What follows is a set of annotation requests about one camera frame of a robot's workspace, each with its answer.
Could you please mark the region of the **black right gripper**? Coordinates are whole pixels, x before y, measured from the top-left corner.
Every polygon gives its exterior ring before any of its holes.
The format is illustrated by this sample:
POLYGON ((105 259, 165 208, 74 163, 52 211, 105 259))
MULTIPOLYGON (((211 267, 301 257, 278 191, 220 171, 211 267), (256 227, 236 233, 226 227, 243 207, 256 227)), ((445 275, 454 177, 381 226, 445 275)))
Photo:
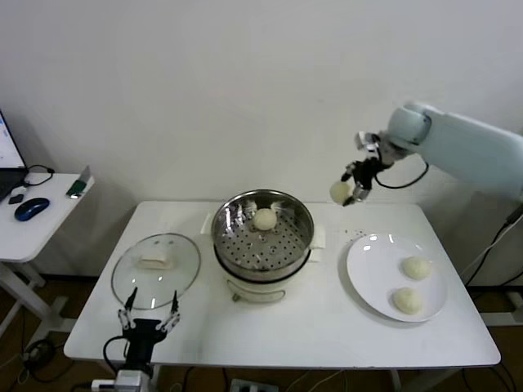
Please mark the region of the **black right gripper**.
POLYGON ((356 161, 355 163, 348 164, 342 174, 342 182, 349 181, 354 172, 354 181, 357 186, 349 191, 343 205, 349 206, 363 202, 369 195, 369 191, 363 188, 372 188, 374 177, 382 171, 383 164, 377 158, 367 158, 364 161, 356 161))

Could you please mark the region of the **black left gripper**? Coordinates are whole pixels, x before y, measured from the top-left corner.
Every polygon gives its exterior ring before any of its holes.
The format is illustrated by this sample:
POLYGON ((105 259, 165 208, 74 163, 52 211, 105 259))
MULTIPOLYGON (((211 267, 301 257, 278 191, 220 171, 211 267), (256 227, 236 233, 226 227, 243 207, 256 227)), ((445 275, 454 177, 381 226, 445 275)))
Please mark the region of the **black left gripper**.
POLYGON ((124 307, 118 311, 118 319, 128 342, 124 368, 127 370, 151 370, 151 358, 154 346, 163 341, 181 320, 177 291, 174 292, 172 306, 168 316, 161 323, 157 319, 132 318, 132 308, 136 299, 137 288, 126 300, 124 307))

